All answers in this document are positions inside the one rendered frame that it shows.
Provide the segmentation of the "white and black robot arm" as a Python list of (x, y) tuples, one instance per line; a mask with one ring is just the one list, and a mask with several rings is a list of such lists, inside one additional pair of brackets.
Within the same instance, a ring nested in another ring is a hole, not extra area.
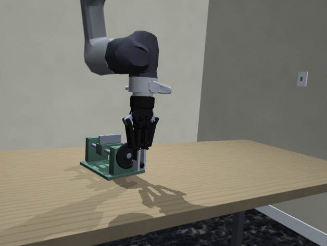
[(158, 82), (157, 37), (147, 31), (135, 31), (124, 38), (107, 39), (105, 0), (80, 0), (80, 3), (85, 38), (84, 61), (90, 71), (100, 76), (129, 74), (129, 86), (125, 89), (133, 95), (170, 94), (172, 89)]

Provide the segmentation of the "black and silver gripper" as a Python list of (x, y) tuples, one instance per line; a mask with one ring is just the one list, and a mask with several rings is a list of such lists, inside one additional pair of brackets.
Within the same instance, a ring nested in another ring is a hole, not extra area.
[[(125, 125), (128, 147), (133, 149), (132, 169), (136, 171), (145, 170), (146, 150), (152, 145), (159, 120), (158, 117), (153, 115), (154, 103), (155, 98), (152, 96), (139, 97), (132, 95), (130, 97), (131, 111), (129, 116), (122, 119)], [(143, 168), (140, 168), (140, 162), (144, 163)]]

